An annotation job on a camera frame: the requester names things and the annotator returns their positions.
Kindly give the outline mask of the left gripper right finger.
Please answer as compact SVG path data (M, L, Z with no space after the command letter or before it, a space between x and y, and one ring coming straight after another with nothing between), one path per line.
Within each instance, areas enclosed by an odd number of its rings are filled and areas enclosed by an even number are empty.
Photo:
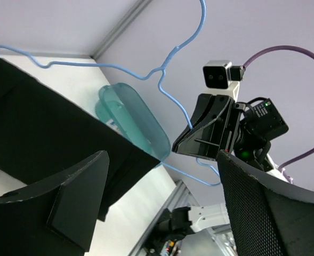
M314 191L223 150L217 163L238 255L314 255Z

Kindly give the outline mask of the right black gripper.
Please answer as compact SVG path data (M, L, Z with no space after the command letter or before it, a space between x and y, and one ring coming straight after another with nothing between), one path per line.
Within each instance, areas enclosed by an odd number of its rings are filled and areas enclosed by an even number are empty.
M216 160L220 150L231 153L244 104L227 95L200 94L188 127L174 141L172 152Z

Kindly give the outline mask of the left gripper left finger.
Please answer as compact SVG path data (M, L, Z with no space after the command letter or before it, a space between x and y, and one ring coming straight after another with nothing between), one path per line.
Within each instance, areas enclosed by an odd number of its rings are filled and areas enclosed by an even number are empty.
M106 151L0 197L0 252L88 252L109 167Z

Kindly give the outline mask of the light blue wire hanger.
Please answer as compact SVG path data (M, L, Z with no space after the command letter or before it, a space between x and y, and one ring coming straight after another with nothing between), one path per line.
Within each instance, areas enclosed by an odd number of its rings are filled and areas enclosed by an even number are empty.
M163 63L159 66L156 67L154 69L152 69L147 75L145 76L140 76L124 67L118 66L118 65L114 65L114 64L107 64L107 63L82 63L82 62L66 62L66 61L50 61L47 64L42 64L40 63L35 57L33 57L32 54L30 54L29 52L20 50L20 49L16 49L14 47L10 47L7 45L2 45L0 44L0 50L8 50L14 53L18 53L19 55L22 55L24 57L26 57L27 59L29 59L35 66L37 66L38 68L41 69L49 69L52 66L71 66L71 67L96 67L96 68L113 68L116 70L120 70L126 74L129 74L130 76L141 80L141 81L146 81L148 80L152 75L154 75L155 73L160 72L161 76L160 79L158 80L157 83L157 87L158 90L161 94L163 94L164 96L166 96L168 99L170 99L174 104L176 104L179 109L182 111L188 128L193 129L194 126L192 125L192 122L190 121L190 117L186 111L186 109L184 108L184 106L177 101L177 99L173 96L171 96L168 92L166 92L163 88L162 88L162 82L166 76L166 68L168 66L168 64L170 63L170 61L172 60L172 58L180 51L182 50L184 47L186 47L188 44L190 44L197 36L198 34L201 32L205 19L206 19L206 3L204 0L200 0L200 10L201 10L201 16L200 16L200 22L198 24L198 27L196 28L195 32L189 37L187 38L184 42L182 42L180 45L175 46L167 55L167 57L165 58L165 60L163 61Z

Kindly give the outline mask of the black trousers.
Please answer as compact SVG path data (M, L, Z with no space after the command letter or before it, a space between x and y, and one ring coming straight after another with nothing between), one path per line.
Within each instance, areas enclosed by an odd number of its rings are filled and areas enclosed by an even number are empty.
M98 219L159 160L30 74L0 59L0 170L30 185L94 153L109 156Z

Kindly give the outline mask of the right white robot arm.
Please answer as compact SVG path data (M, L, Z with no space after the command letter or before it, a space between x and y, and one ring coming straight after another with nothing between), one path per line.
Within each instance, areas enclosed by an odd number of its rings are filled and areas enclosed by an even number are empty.
M262 171L274 169L268 157L271 141L288 131L272 101L258 97L235 102L227 95L201 94L191 117L192 127L176 139L172 151L218 163L229 221L235 237L265 237L272 230L263 199L231 156Z

